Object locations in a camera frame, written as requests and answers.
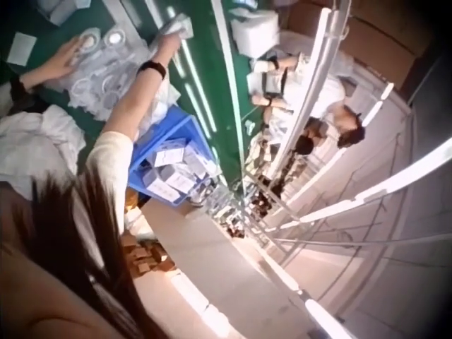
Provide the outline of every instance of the white cloth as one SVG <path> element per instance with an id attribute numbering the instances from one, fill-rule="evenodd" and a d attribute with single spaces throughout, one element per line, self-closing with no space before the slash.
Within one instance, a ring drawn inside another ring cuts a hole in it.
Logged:
<path id="1" fill-rule="evenodd" d="M 0 107 L 11 107 L 9 84 L 0 87 Z M 0 111 L 0 117 L 6 115 Z M 85 147 L 83 132 L 60 107 L 52 105 L 43 114 L 18 113 L 0 120 L 0 181 L 30 200 L 31 177 L 43 182 L 51 174 L 61 184 L 77 173 L 79 151 Z M 124 134 L 101 134 L 86 160 L 97 166 L 107 193 L 114 197 L 119 233 L 124 231 L 124 205 L 133 143 Z M 90 255 L 99 266 L 103 260 L 88 214 L 79 197 L 74 197 L 73 216 Z"/>
<path id="2" fill-rule="evenodd" d="M 274 73 L 271 78 L 273 86 L 278 88 L 281 83 L 281 74 Z M 299 90 L 301 87 L 302 73 L 298 71 L 289 72 L 287 75 L 287 82 L 285 85 L 284 99 L 287 103 L 294 102 L 299 97 Z M 345 89 L 340 83 L 339 79 L 334 76 L 328 76 L 325 85 L 321 89 L 319 98 L 317 99 L 314 107 L 311 111 L 310 117 L 322 119 L 328 113 L 328 108 L 339 101 L 345 99 Z M 272 108 L 272 115 L 268 122 L 271 138 L 268 141 L 269 144 L 279 144 L 282 142 L 283 137 L 289 126 L 293 124 L 292 113 L 283 109 Z"/>
<path id="3" fill-rule="evenodd" d="M 124 232 L 124 205 L 132 150 L 133 143 L 129 137 L 110 131 L 100 135 L 86 160 L 87 168 L 97 166 L 107 193 L 114 197 L 114 210 L 120 234 Z M 74 201 L 73 214 L 78 231 L 87 245 L 87 250 L 99 266 L 103 266 L 103 260 L 95 241 L 88 214 L 78 198 Z"/>
<path id="4" fill-rule="evenodd" d="M 279 93 L 281 91 L 282 78 L 283 74 L 280 71 L 267 73 L 266 90 L 268 92 Z M 301 71 L 289 71 L 287 73 L 283 98 L 290 106 L 296 103 L 299 99 L 303 78 L 304 74 Z M 325 80 L 325 84 L 319 93 L 319 97 L 312 108 L 310 116 L 321 119 L 328 111 L 328 107 L 335 102 L 339 102 L 344 99 L 344 86 L 338 78 L 328 75 Z"/>
<path id="5" fill-rule="evenodd" d="M 18 113 L 0 120 L 0 181 L 24 198 L 32 198 L 31 179 L 52 175 L 57 180 L 76 175 L 83 132 L 62 108 L 43 114 Z"/>

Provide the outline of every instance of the stack of boxes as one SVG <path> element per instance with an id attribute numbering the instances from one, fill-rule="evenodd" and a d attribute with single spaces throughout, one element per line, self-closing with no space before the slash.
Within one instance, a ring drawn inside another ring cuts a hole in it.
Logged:
<path id="1" fill-rule="evenodd" d="M 146 160 L 151 166 L 143 175 L 146 189 L 172 203 L 218 170 L 193 141 L 187 143 L 185 138 L 164 141 Z"/>
<path id="2" fill-rule="evenodd" d="M 121 236 L 121 245 L 132 278 L 141 277 L 152 270 L 170 272 L 176 269 L 174 261 L 158 242 L 138 242 L 132 234 L 125 231 Z"/>

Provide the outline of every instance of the woman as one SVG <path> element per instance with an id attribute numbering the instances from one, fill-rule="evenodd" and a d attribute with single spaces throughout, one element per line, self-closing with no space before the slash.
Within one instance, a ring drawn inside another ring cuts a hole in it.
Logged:
<path id="1" fill-rule="evenodd" d="M 21 85 L 31 90 L 70 73 L 67 65 L 81 43 L 76 38 L 65 44 L 21 76 Z M 43 189 L 35 182 L 30 203 L 11 188 L 0 189 L 1 322 L 7 336 L 167 338 L 141 304 L 119 235 L 132 140 L 179 46 L 178 35 L 161 39 L 113 109 L 81 177 L 64 184 L 49 178 Z M 7 111 L 12 106 L 1 103 Z"/>
<path id="2" fill-rule="evenodd" d="M 308 62 L 309 58 L 300 54 L 299 57 L 258 60 L 254 64 L 254 72 L 266 74 L 266 94 L 253 95 L 251 101 L 254 105 L 266 107 L 263 119 L 270 126 L 272 143 L 280 143 L 292 123 L 293 106 L 299 101 L 304 67 Z M 328 113 L 333 115 L 333 123 L 340 134 L 338 148 L 355 145 L 365 137 L 365 128 L 359 120 L 359 114 L 344 103 L 348 87 L 346 79 L 328 75 L 310 114 L 316 120 L 324 118 Z"/>

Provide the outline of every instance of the black hair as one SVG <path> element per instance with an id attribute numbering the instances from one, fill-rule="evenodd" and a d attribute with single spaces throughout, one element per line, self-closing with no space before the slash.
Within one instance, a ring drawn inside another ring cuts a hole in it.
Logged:
<path id="1" fill-rule="evenodd" d="M 314 150 L 314 141 L 307 136 L 299 136 L 295 144 L 295 152 L 300 155 L 311 154 Z"/>
<path id="2" fill-rule="evenodd" d="M 344 105 L 344 108 L 347 112 L 355 116 L 355 123 L 357 128 L 351 131 L 347 131 L 339 137 L 337 144 L 338 148 L 346 148 L 350 147 L 351 145 L 356 145 L 357 143 L 360 143 L 366 138 L 366 129 L 365 127 L 363 127 L 360 119 L 361 113 L 359 114 L 354 113 L 352 109 L 350 109 L 346 105 Z"/>
<path id="3" fill-rule="evenodd" d="M 105 267 L 93 260 L 85 247 L 73 216 L 78 195 L 95 235 Z M 125 338 L 168 338 L 149 317 L 133 283 L 119 241 L 113 195 L 107 193 L 98 169 L 91 167 L 83 180 L 62 186 L 49 177 L 43 189 L 32 183 L 32 227 L 14 210 L 14 223 L 30 260 L 59 279 L 90 305 Z M 96 284 L 115 298 L 113 307 Z"/>

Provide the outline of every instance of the white paper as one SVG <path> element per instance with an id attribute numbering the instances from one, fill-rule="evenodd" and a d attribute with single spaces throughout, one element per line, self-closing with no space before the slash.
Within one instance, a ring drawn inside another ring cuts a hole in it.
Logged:
<path id="1" fill-rule="evenodd" d="M 188 194 L 196 185 L 196 178 L 182 167 L 168 165 L 160 171 L 162 180 L 172 188 L 182 193 Z"/>
<path id="2" fill-rule="evenodd" d="M 31 51 L 35 46 L 37 38 L 17 32 L 14 36 L 13 44 L 9 50 L 6 62 L 19 66 L 27 66 Z"/>
<path id="3" fill-rule="evenodd" d="M 165 183 L 154 169 L 144 174 L 143 183 L 147 190 L 165 200 L 174 202 L 180 198 L 179 192 Z"/>
<path id="4" fill-rule="evenodd" d="M 154 167 L 175 164 L 184 159 L 184 151 L 184 138 L 167 140 L 148 157 L 148 162 Z"/>

